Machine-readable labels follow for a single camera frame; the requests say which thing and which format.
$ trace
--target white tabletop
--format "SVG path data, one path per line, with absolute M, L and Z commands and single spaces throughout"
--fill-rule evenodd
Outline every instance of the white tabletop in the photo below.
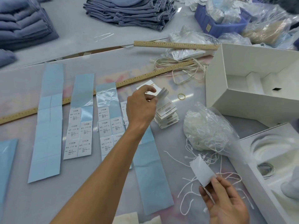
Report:
M 129 47 L 113 51 L 81 56 L 58 61 L 64 64 L 65 80 L 63 97 L 71 96 L 75 75 L 95 73 L 95 85 L 122 81 L 153 70 L 151 59 L 156 59 L 164 52 L 163 48 Z M 44 64 L 8 70 L 2 72 L 0 80 L 0 113 L 1 115 L 15 113 L 28 108 L 36 107 L 39 103 Z M 160 215 L 163 224 L 205 224 L 208 223 L 208 213 L 204 213 L 205 204 L 201 197 L 187 195 L 182 205 L 182 211 L 188 210 L 189 203 L 194 199 L 188 215 L 180 213 L 180 204 L 183 195 L 190 191 L 186 187 L 178 198 L 182 187 L 187 183 L 182 178 L 191 179 L 194 175 L 189 167 L 183 166 L 171 159 L 165 152 L 168 151 L 174 158 L 187 163 L 185 156 L 186 137 L 183 133 L 183 121 L 186 112 L 193 109 L 197 101 L 205 104 L 205 84 L 190 80 L 182 85 L 175 85 L 171 77 L 156 77 L 152 79 L 159 87 L 166 87 L 169 98 L 177 107 L 180 121 L 169 128 L 160 129 L 154 122 L 151 129 L 155 143 L 165 170 L 166 178 L 174 198 L 175 205 L 159 211 L 151 216 L 145 216 L 139 194 L 138 183 L 134 169 L 130 170 L 124 185 L 116 215 L 137 211 L 140 222 L 145 222 Z M 144 82 L 136 83 L 118 89 L 120 101 L 125 101 L 137 86 Z M 186 99 L 177 99 L 179 93 L 186 95 Z M 69 105 L 63 107 L 63 142 L 62 153 L 65 146 L 65 136 L 68 125 Z M 7 190 L 3 224 L 45 224 L 49 223 L 56 213 L 63 207 L 76 190 L 84 183 L 90 174 L 101 163 L 99 133 L 97 132 L 98 116 L 94 115 L 92 155 L 61 162 L 60 175 L 27 183 L 30 169 L 32 150 L 35 137 L 36 115 L 14 121 L 0 126 L 0 140 L 18 138 L 15 159 L 11 171 Z M 229 118 L 241 137 L 251 135 L 267 127 L 255 120 Z M 210 166 L 214 172 L 219 172 L 220 163 Z M 235 172 L 230 161 L 224 157 L 222 172 Z M 198 192 L 199 182 L 195 182 L 193 191 Z M 251 223 L 265 224 L 259 209 L 253 202 L 242 183 L 237 186 L 242 188 L 253 203 L 254 210 L 245 199 Z
M 139 26 L 118 26 L 91 18 L 85 14 L 84 3 L 86 0 L 52 0 L 42 3 L 41 6 L 49 15 L 59 38 L 15 52 L 17 62 L 1 70 L 43 63 L 89 50 L 132 44 L 134 40 L 167 38 L 169 33 L 180 31 L 183 25 L 191 26 L 194 31 L 201 31 L 194 12 L 179 2 L 175 5 L 182 8 L 162 32 Z

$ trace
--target white box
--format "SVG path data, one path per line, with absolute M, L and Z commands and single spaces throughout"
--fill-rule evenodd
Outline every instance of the white box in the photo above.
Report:
M 251 72 L 259 73 L 264 94 L 250 89 L 246 77 Z M 256 119 L 267 126 L 299 117 L 297 51 L 222 44 L 205 77 L 207 107 L 223 115 Z
M 287 138 L 299 139 L 299 134 L 291 124 L 282 124 L 240 140 L 242 149 L 251 151 L 254 142 L 266 135 L 279 135 Z M 290 151 L 268 161 L 276 172 L 264 179 L 257 163 L 251 159 L 248 164 L 229 158 L 237 173 L 241 175 L 242 182 L 246 186 L 252 199 L 269 224 L 295 224 L 299 223 L 299 201 L 286 197 L 280 186 L 290 180 L 293 169 L 299 165 L 299 150 Z

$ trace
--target wooden ruler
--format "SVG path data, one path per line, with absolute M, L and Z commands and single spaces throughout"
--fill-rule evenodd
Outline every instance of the wooden ruler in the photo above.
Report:
M 219 48 L 219 45 L 160 42 L 160 41 L 134 41 L 134 46 L 173 48 L 173 49 L 201 49 L 201 50 L 217 50 Z
M 136 77 L 131 78 L 131 79 L 126 79 L 122 82 L 117 82 L 116 83 L 116 88 L 120 88 L 120 87 L 127 86 L 127 85 L 130 85 L 130 84 L 136 83 L 136 82 L 140 82 L 140 81 L 143 81 L 143 80 L 146 80 L 146 79 L 150 79 L 150 78 L 153 78 L 157 75 L 161 75 L 161 74 L 167 73 L 169 71 L 175 70 L 177 68 L 184 67 L 184 66 L 191 65 L 191 64 L 194 64 L 194 62 L 193 61 L 185 61 L 185 62 L 181 62 L 181 63 L 175 64 L 173 66 L 170 66 L 170 67 L 165 67 L 165 68 L 161 68 L 159 70 L 156 70 L 156 71 L 153 71 L 153 72 L 150 72 L 150 73 L 146 73 L 144 75 L 139 75 L 139 76 L 136 76 Z M 70 102 L 71 102 L 71 97 L 62 99 L 62 105 L 69 104 Z M 28 109 L 28 110 L 25 110 L 25 111 L 17 112 L 17 113 L 12 114 L 12 115 L 0 117 L 0 125 L 8 123 L 8 122 L 15 121 L 15 120 L 18 120 L 18 119 L 22 119 L 24 117 L 32 116 L 34 114 L 37 114 L 37 111 L 38 111 L 38 107 L 35 107 L 35 108 L 31 108 L 31 109 Z

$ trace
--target pile of white tags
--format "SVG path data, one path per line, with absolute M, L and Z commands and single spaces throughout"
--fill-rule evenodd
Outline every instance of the pile of white tags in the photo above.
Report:
M 159 125 L 161 129 L 167 128 L 172 124 L 179 121 L 178 115 L 176 113 L 177 108 L 175 104 L 167 97 L 169 94 L 168 90 L 159 88 L 152 80 L 147 81 L 143 85 L 149 85 L 154 87 L 157 91 L 152 93 L 150 91 L 147 94 L 154 95 L 158 98 L 156 115 L 154 121 Z

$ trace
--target yellow rubber band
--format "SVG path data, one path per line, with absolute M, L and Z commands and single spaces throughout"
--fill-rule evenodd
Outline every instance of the yellow rubber band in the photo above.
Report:
M 182 101 L 182 100 L 185 100 L 185 98 L 186 98 L 186 95 L 185 95 L 185 94 L 183 94 L 183 93 L 179 93 L 179 94 L 178 94 L 178 99 L 179 99 L 180 101 Z

